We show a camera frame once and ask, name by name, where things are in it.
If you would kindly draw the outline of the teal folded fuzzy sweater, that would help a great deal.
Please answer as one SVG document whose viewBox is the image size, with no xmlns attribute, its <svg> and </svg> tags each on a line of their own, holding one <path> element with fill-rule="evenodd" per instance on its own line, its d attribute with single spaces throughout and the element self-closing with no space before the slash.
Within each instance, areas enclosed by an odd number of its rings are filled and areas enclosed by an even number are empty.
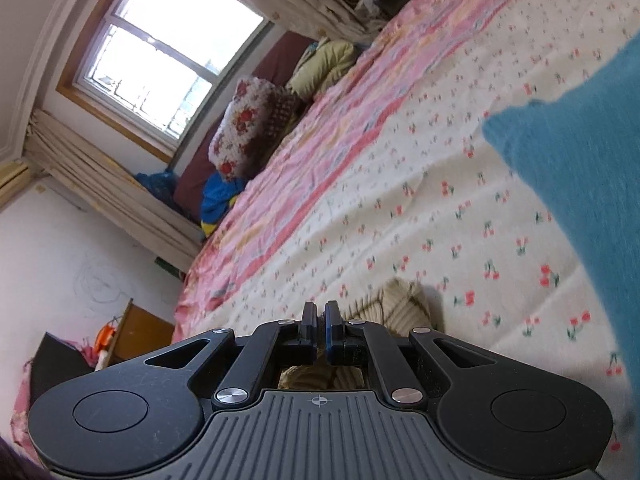
<svg viewBox="0 0 640 480">
<path fill-rule="evenodd" d="M 485 120 L 486 141 L 551 210 L 639 383 L 639 40 L 553 102 Z"/>
</svg>

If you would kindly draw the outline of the maroon sofa bench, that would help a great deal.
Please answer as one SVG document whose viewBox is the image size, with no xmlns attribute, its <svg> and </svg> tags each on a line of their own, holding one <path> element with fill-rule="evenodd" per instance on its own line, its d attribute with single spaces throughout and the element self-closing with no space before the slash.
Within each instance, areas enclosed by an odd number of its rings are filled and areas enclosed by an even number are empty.
<svg viewBox="0 0 640 480">
<path fill-rule="evenodd" d="M 314 40 L 285 32 L 257 64 L 232 79 L 230 96 L 205 138 L 179 174 L 174 201 L 186 218 L 199 224 L 216 197 L 208 184 L 242 188 L 259 171 L 260 158 L 283 132 L 296 97 L 285 89 L 294 68 Z"/>
</svg>

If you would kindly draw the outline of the black monitor screen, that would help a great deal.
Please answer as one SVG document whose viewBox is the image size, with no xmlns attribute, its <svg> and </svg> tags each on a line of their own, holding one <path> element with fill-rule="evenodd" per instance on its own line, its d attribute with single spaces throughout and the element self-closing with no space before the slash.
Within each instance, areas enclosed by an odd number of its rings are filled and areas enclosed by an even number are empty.
<svg viewBox="0 0 640 480">
<path fill-rule="evenodd" d="M 84 352 L 73 344 L 45 333 L 32 358 L 29 373 L 29 403 L 51 388 L 94 371 Z"/>
</svg>

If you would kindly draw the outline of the pink cloth behind monitor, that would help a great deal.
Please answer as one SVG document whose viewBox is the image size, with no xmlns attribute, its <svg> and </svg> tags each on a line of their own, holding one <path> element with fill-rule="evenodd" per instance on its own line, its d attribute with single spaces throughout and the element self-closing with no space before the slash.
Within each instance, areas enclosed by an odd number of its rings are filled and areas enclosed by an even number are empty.
<svg viewBox="0 0 640 480">
<path fill-rule="evenodd" d="M 94 364 L 98 362 L 98 355 L 93 351 L 93 346 L 85 339 L 83 342 L 68 341 L 78 350 L 85 353 L 87 360 Z M 17 449 L 26 455 L 32 462 L 40 463 L 37 452 L 32 444 L 28 430 L 28 414 L 32 404 L 29 403 L 29 373 L 32 366 L 32 358 L 23 366 L 23 376 L 14 402 L 13 413 L 10 420 L 10 435 L 12 443 Z"/>
</svg>

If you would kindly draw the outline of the red floral folded quilt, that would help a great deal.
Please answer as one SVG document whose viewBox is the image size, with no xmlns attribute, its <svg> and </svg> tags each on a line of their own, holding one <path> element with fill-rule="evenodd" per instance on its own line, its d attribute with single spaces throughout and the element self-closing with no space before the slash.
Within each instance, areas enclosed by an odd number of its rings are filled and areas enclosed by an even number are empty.
<svg viewBox="0 0 640 480">
<path fill-rule="evenodd" d="M 287 88 L 254 77 L 238 80 L 209 143 L 208 160 L 226 181 L 250 179 L 288 125 L 298 104 Z"/>
</svg>

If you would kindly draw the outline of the left beige curtain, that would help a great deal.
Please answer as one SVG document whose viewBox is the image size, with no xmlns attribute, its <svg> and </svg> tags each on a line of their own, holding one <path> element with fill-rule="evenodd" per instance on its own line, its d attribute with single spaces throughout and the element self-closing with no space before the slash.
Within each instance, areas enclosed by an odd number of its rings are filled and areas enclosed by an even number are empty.
<svg viewBox="0 0 640 480">
<path fill-rule="evenodd" d="M 190 269 L 201 250 L 200 230 L 92 143 L 43 110 L 34 110 L 24 150 L 144 248 L 182 272 Z"/>
</svg>

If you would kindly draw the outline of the beige striped knit sweater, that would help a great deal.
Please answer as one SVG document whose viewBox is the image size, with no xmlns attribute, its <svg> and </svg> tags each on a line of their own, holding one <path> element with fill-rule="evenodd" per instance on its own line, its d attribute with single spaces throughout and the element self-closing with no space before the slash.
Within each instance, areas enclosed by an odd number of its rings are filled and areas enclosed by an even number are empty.
<svg viewBox="0 0 640 480">
<path fill-rule="evenodd" d="M 354 299 L 341 307 L 345 321 L 363 320 L 383 325 L 396 337 L 407 337 L 410 330 L 419 326 L 432 327 L 432 316 L 425 292 L 417 281 L 391 278 L 366 296 Z M 331 365 L 324 348 L 317 351 L 317 359 L 311 365 L 292 366 L 279 380 L 284 390 L 360 390 L 367 388 L 367 381 L 358 367 Z"/>
</svg>

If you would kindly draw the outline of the cherry print bed sheet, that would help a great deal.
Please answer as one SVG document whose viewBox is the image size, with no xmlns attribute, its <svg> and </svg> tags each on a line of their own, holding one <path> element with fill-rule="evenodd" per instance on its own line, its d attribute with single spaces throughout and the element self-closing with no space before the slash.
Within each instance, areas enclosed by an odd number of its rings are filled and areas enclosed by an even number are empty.
<svg viewBox="0 0 640 480">
<path fill-rule="evenodd" d="M 482 123 L 587 79 L 637 32 L 639 0 L 421 0 L 406 19 L 448 54 L 206 324 L 247 334 L 308 300 L 347 309 L 391 278 L 417 281 L 444 333 L 600 393 L 614 418 L 601 472 L 629 479 L 626 359 L 551 212 Z"/>
</svg>

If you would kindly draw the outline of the olive green pillow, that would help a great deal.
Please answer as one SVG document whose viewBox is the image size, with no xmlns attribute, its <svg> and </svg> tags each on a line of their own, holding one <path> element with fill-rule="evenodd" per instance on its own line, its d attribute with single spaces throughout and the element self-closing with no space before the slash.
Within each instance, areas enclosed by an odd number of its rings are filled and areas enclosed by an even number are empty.
<svg viewBox="0 0 640 480">
<path fill-rule="evenodd" d="M 340 81 L 355 65 L 361 51 L 346 40 L 322 40 L 308 47 L 285 88 L 309 103 Z"/>
</svg>

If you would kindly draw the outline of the orange object on desk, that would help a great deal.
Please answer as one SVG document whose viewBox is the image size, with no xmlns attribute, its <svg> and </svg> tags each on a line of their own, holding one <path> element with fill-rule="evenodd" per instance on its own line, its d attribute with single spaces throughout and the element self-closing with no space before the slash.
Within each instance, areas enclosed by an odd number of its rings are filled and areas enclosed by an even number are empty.
<svg viewBox="0 0 640 480">
<path fill-rule="evenodd" d="M 116 332 L 117 328 L 114 321 L 108 322 L 103 325 L 96 334 L 96 339 L 94 340 L 93 344 L 93 351 L 96 352 L 96 354 L 107 352 L 108 349 L 111 348 L 111 344 L 116 335 Z"/>
</svg>

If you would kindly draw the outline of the window with frame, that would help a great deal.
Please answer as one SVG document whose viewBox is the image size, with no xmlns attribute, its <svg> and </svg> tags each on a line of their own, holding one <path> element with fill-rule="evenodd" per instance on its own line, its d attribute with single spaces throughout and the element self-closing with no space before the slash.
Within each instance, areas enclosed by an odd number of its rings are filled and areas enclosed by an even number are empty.
<svg viewBox="0 0 640 480">
<path fill-rule="evenodd" d="M 170 162 L 270 27 L 238 0 L 98 0 L 56 90 Z"/>
</svg>

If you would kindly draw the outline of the wooden desk cabinet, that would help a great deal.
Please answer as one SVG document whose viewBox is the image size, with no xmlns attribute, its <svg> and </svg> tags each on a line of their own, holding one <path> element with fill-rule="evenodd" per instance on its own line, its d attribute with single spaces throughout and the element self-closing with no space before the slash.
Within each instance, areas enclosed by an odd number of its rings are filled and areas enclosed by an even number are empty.
<svg viewBox="0 0 640 480">
<path fill-rule="evenodd" d="M 130 299 L 108 338 L 104 366 L 119 364 L 167 347 L 173 333 L 174 326 L 171 323 L 137 306 Z"/>
</svg>

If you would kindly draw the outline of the blue yellow crumpled garment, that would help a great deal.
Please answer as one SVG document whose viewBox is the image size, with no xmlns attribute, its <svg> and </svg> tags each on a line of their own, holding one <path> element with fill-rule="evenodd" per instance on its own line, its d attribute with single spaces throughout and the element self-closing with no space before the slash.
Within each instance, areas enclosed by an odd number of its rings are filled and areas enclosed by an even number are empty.
<svg viewBox="0 0 640 480">
<path fill-rule="evenodd" d="M 247 180 L 224 180 L 215 171 L 205 183 L 200 207 L 201 228 L 206 237 L 210 237 L 220 225 L 221 220 L 233 207 L 238 196 L 244 191 Z"/>
</svg>

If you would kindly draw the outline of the pink striped blanket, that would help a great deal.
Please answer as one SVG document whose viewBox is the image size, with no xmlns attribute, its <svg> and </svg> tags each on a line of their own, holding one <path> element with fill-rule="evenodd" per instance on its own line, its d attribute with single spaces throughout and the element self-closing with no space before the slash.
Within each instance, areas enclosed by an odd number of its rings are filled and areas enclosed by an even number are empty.
<svg viewBox="0 0 640 480">
<path fill-rule="evenodd" d="M 406 19 L 411 0 L 350 72 L 308 110 L 239 196 L 186 276 L 176 337 L 208 330 L 230 299 L 294 234 L 338 176 L 380 134 L 427 66 L 448 54 Z"/>
</svg>

